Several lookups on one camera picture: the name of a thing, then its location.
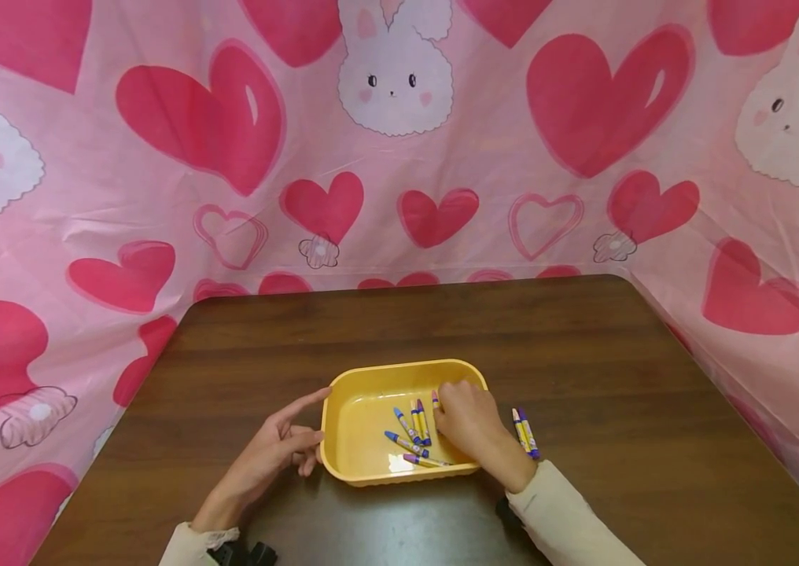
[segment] left hand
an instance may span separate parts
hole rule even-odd
[[[318,444],[324,433],[293,424],[293,418],[329,394],[330,388],[319,389],[270,415],[204,501],[192,522],[192,530],[231,529],[244,508],[257,501],[290,465],[298,468],[299,476],[309,477],[320,461]]]

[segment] plastic tray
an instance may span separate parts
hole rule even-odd
[[[436,359],[375,368],[350,369],[333,380],[333,392],[324,401],[321,455],[324,467],[350,485],[414,482],[439,477],[464,476],[478,465],[437,435],[431,391],[445,381],[467,380],[487,389],[481,371],[460,359]],[[384,431],[407,436],[393,407],[411,424],[411,403],[421,399],[432,446],[430,457],[450,462],[446,467],[414,465],[402,458],[403,447],[390,442]]]

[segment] black object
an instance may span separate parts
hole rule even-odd
[[[507,529],[522,529],[522,520],[510,508],[510,502],[506,497],[502,497],[494,507],[494,513],[500,517],[500,523]]]
[[[274,566],[277,554],[263,542],[258,542],[252,552],[247,552],[239,542],[224,542],[216,550],[208,550],[208,555],[220,566]]]

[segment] purple crayon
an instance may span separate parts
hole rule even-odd
[[[430,452],[428,452],[428,448],[422,448],[422,447],[414,445],[409,440],[401,439],[400,435],[398,435],[397,433],[390,432],[389,430],[385,430],[384,431],[384,436],[387,436],[388,439],[392,440],[395,443],[398,443],[398,445],[400,445],[403,448],[406,448],[410,452],[414,452],[414,453],[420,455],[420,457],[422,457],[422,458],[427,458],[430,455]]]
[[[406,422],[406,417],[403,415],[402,411],[397,409],[397,407],[393,407],[393,413],[397,416],[397,420],[402,425],[402,429],[409,435],[409,440],[414,443],[422,443],[422,437],[418,435],[418,431],[415,428],[410,427],[409,423]]]

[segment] brown table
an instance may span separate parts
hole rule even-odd
[[[799,489],[613,276],[209,300],[194,307],[34,564],[156,564],[272,410],[346,369],[463,358],[649,566],[799,565]],[[318,423],[320,413],[307,415]],[[278,566],[546,564],[482,475],[287,476],[252,515]]]

